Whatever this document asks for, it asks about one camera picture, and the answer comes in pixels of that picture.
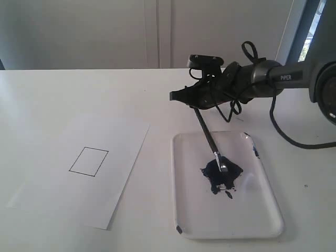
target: black outline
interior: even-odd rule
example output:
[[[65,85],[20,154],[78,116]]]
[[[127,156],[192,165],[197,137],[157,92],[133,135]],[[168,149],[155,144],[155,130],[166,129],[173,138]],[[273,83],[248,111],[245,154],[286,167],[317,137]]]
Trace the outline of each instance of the black outline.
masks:
[[[86,173],[81,173],[81,172],[75,172],[75,171],[72,171],[72,167],[75,165],[75,163],[77,162],[77,160],[79,159],[79,157],[81,156],[81,154],[83,153],[84,149],[87,148],[87,149],[92,149],[92,150],[97,150],[97,151],[105,151],[106,152],[106,155],[105,157],[103,158],[103,161],[101,161],[98,169],[96,170],[96,173],[94,175],[90,175],[90,174],[86,174]],[[71,168],[69,169],[69,172],[74,172],[74,173],[78,173],[78,174],[83,174],[83,175],[86,175],[86,176],[90,176],[90,177],[95,177],[97,172],[99,171],[101,165],[103,164],[107,154],[109,154],[109,151],[106,151],[106,150],[101,150],[101,149],[96,149],[96,148],[91,148],[91,147],[84,147],[83,150],[79,153],[78,157],[76,158],[75,162],[73,163],[73,165],[71,166]]]

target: white table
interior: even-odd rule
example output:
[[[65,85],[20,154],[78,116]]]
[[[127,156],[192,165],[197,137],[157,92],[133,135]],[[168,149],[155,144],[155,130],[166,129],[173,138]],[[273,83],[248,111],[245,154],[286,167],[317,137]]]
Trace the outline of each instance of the white table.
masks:
[[[335,251],[336,149],[302,150],[283,140],[255,99],[225,123],[202,112],[212,131],[246,131],[254,139],[286,230],[271,240],[188,240],[173,223],[171,138],[201,131],[194,111],[169,101],[192,85],[187,69],[0,72],[0,251]],[[151,124],[111,222],[111,230],[35,218],[6,208],[33,170],[32,143],[52,141],[80,112],[118,112]],[[222,105],[228,112],[228,105]],[[303,143],[336,140],[336,128],[307,90],[278,96],[276,119]]]

